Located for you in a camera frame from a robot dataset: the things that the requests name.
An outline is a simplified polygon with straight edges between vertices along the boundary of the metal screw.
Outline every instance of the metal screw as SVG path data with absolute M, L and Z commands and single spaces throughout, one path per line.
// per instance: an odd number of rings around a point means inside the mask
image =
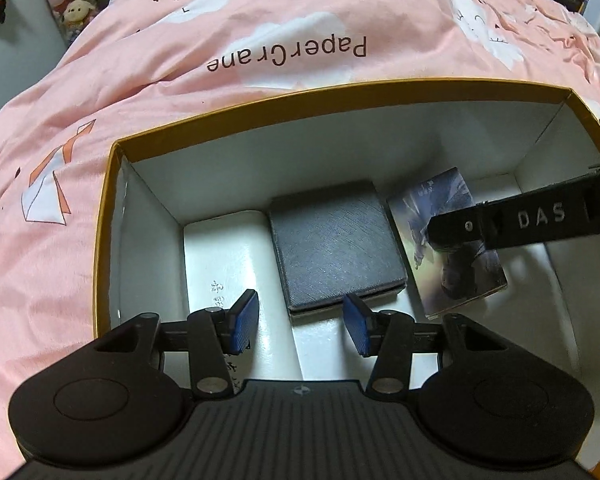
M 393 377 L 383 377 L 376 379 L 371 387 L 379 394 L 390 395 L 400 392 L 404 388 L 404 384 Z
M 220 377 L 205 377 L 200 379 L 196 388 L 206 394 L 220 394 L 229 386 L 229 383 Z

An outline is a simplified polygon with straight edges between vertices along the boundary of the black box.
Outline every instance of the black box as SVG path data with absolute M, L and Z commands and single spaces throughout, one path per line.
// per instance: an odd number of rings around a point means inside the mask
M 291 313 L 341 304 L 350 292 L 372 298 L 404 288 L 394 231 L 371 182 L 275 198 L 269 221 Z

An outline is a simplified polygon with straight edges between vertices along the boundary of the cardboard box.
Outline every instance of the cardboard box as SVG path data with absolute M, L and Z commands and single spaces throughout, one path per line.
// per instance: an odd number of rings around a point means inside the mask
M 317 89 L 127 137 L 112 147 L 102 193 L 95 334 L 141 312 L 158 312 L 164 321 L 185 319 L 188 298 L 197 293 L 187 290 L 192 269 L 185 265 L 185 227 L 194 222 L 265 211 L 275 196 L 364 178 L 388 194 L 397 184 L 453 166 L 478 202 L 580 176 L 598 163 L 600 124 L 576 94 L 505 80 Z M 269 254 L 259 239 L 258 254 Z M 600 478 L 600 235 L 499 254 L 509 287 L 459 312 L 587 386 L 596 419 L 578 460 Z M 262 268 L 275 272 L 270 264 Z M 276 276 L 266 278 L 270 283 Z M 217 285 L 211 282 L 200 294 Z M 297 359 L 294 374 L 305 380 L 366 381 L 373 362 L 355 354 L 338 312 L 282 327 L 287 321 L 278 310 L 285 305 L 276 298 L 271 294 L 262 304 L 254 351 L 270 360 Z M 392 308 L 422 318 L 413 282 Z M 296 355 L 288 351 L 290 334 Z M 285 351 L 276 353 L 277 341 Z M 417 357 L 412 386 L 436 367 L 431 356 Z M 260 378 L 280 378 L 268 376 L 266 367 L 259 370 Z

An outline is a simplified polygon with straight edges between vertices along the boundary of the wall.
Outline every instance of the wall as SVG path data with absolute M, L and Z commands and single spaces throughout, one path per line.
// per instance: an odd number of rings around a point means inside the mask
M 0 25 L 0 108 L 37 83 L 65 52 L 46 0 L 9 0 Z

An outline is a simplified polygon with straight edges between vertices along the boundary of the bed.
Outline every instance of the bed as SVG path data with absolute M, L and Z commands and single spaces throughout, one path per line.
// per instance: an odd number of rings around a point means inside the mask
M 0 479 L 23 461 L 11 393 L 93 337 L 115 140 L 287 92 L 429 77 L 572 88 L 600 122 L 600 38 L 550 0 L 112 0 L 0 111 Z

